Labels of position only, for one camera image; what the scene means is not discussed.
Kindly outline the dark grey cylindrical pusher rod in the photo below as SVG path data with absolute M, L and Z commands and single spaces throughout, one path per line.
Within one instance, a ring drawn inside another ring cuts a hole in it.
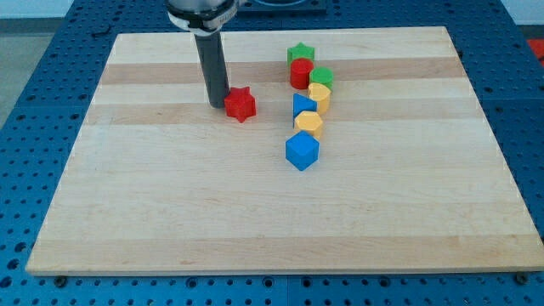
M 195 43 L 209 104 L 212 108 L 223 109 L 224 99 L 230 93 L 230 85 L 221 33 L 216 31 L 209 36 L 195 36 Z

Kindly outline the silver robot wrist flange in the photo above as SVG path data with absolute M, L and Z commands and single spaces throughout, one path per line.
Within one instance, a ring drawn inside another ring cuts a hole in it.
M 237 13 L 237 0 L 165 0 L 170 21 L 197 36 L 219 31 Z

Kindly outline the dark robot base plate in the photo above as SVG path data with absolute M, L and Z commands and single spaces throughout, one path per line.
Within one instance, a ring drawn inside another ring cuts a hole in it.
M 238 15 L 325 13 L 328 0 L 248 0 L 238 8 Z

